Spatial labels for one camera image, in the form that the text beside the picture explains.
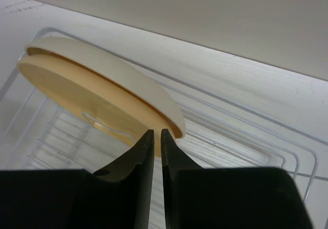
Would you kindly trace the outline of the orange plastic plate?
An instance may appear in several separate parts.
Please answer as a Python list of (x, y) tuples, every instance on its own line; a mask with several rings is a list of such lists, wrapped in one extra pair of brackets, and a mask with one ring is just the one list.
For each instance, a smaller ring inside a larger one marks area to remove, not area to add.
[(130, 147), (148, 129), (153, 130), (155, 156), (161, 156), (160, 134), (169, 125), (127, 90), (89, 69), (50, 55), (27, 56), (16, 66), (61, 107)]

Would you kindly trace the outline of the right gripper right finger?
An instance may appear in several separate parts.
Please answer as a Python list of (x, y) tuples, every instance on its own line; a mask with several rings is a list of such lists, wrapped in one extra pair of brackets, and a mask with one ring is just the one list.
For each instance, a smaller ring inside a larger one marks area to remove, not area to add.
[(308, 214), (281, 168), (205, 169), (161, 132), (167, 228), (307, 228)]

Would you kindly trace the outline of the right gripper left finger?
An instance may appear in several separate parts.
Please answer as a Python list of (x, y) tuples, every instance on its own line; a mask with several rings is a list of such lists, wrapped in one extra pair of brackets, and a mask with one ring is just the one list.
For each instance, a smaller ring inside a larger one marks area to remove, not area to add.
[(108, 165), (1, 171), (1, 228), (147, 228), (154, 132)]

